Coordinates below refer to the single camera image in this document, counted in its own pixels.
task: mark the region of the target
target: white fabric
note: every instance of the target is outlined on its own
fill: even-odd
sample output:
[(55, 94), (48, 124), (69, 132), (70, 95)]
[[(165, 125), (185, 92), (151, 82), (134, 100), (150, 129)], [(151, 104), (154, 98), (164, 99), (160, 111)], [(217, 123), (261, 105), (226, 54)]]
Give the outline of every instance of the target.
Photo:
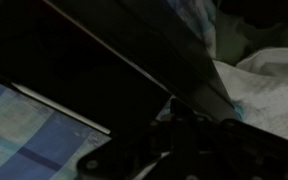
[(217, 61), (214, 64), (232, 100), (242, 105), (243, 121), (288, 139), (288, 78), (257, 75)]
[(237, 64), (237, 68), (255, 74), (288, 77), (288, 48), (265, 49)]

